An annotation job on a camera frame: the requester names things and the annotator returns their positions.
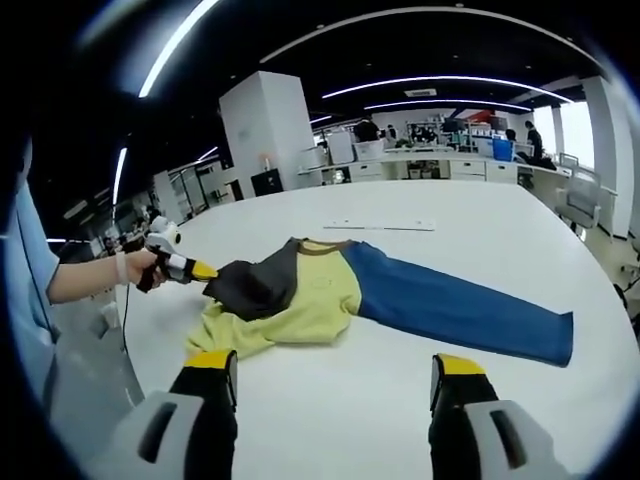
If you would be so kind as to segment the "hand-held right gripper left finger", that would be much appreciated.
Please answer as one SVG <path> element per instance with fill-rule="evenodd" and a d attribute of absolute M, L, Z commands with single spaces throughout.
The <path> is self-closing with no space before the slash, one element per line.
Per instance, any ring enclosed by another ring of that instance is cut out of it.
<path fill-rule="evenodd" d="M 121 479 L 229 479 L 238 435 L 237 353 L 190 357 L 167 392 L 119 424 Z"/>

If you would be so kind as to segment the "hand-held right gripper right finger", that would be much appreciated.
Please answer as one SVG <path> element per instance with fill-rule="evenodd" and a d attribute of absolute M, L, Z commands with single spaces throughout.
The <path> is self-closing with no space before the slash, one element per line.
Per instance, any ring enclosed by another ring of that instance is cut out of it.
<path fill-rule="evenodd" d="M 482 367 L 432 357 L 428 431 L 435 479 L 561 479 L 551 436 L 519 404 L 498 397 Z"/>

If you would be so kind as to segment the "person's left hand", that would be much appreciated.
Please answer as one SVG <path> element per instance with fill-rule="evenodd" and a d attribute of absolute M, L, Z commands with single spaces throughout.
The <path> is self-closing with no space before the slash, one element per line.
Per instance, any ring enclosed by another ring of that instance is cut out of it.
<path fill-rule="evenodd" d="M 156 265 L 156 254 L 146 249 L 141 249 L 126 253 L 125 260 L 128 279 L 131 283 L 138 284 L 142 279 L 143 273 L 150 268 L 153 268 L 152 289 L 159 287 L 165 281 L 164 275 Z"/>

